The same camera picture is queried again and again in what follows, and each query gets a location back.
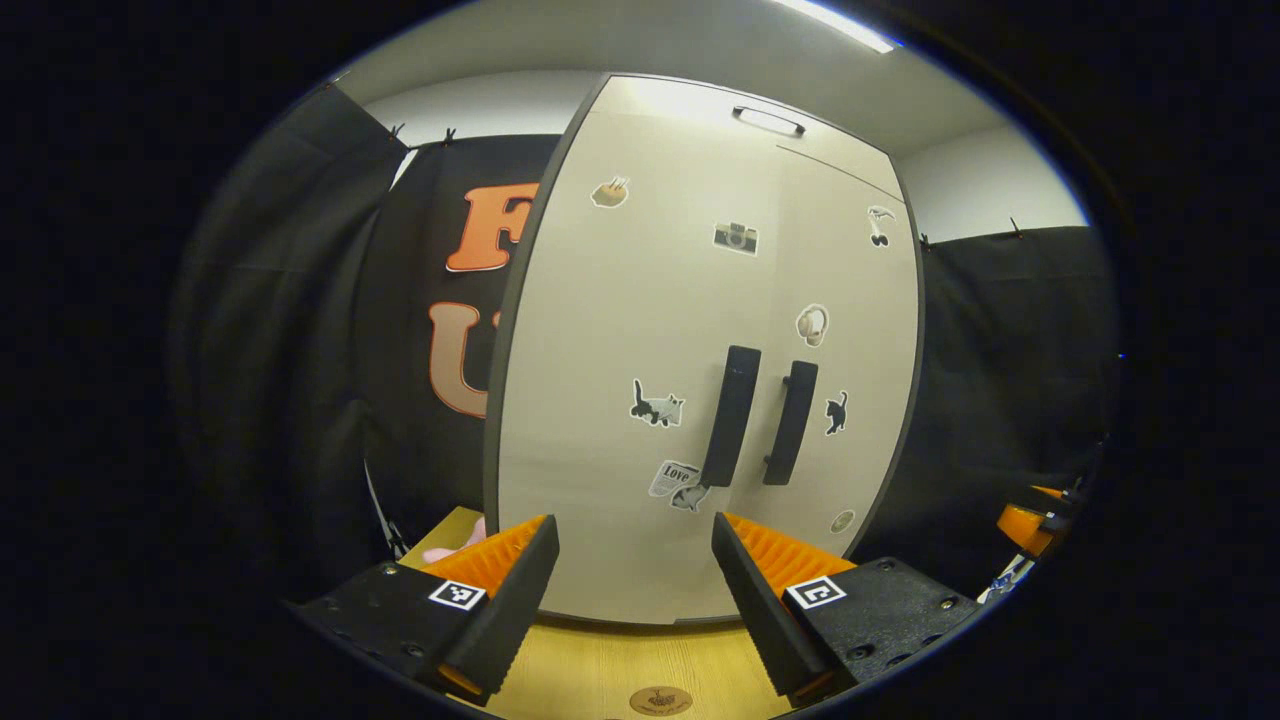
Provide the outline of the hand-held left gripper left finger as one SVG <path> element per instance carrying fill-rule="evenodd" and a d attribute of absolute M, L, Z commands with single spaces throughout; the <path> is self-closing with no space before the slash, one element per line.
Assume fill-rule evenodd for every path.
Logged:
<path fill-rule="evenodd" d="M 559 556 L 538 515 L 424 568 L 384 562 L 289 609 L 393 676 L 484 706 L 506 682 Z"/>

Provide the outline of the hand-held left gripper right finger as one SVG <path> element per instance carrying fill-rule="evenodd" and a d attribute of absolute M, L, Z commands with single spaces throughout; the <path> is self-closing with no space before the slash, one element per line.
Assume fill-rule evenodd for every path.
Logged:
<path fill-rule="evenodd" d="M 901 559 L 855 564 L 732 512 L 716 515 L 712 552 L 774 692 L 794 706 L 899 670 L 980 610 Z"/>

